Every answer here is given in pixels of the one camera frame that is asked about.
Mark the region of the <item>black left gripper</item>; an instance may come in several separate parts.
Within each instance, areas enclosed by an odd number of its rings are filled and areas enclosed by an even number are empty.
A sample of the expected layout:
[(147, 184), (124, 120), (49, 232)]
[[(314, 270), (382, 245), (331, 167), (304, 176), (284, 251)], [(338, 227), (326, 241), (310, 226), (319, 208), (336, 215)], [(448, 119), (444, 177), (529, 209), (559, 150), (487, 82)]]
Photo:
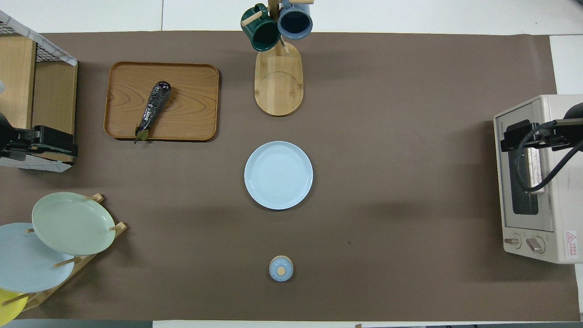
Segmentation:
[(45, 125), (35, 125), (33, 131), (34, 147), (43, 149), (45, 152), (67, 155), (73, 158), (78, 156), (78, 146), (75, 144), (73, 134)]

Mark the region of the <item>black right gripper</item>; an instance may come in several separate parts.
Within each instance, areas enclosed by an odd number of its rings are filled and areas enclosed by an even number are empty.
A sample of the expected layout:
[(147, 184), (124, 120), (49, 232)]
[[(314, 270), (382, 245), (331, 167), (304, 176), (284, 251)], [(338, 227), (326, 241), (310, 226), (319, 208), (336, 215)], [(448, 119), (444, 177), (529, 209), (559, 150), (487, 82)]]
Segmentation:
[(523, 150), (519, 152), (519, 144), (523, 137), (528, 135), (533, 129), (539, 127), (539, 125), (539, 123), (532, 123), (529, 120), (519, 121), (516, 124), (510, 125), (506, 128), (506, 131), (502, 133), (500, 151), (520, 154), (521, 152), (525, 153), (529, 148), (542, 149), (542, 137), (539, 134), (534, 133), (525, 143)]

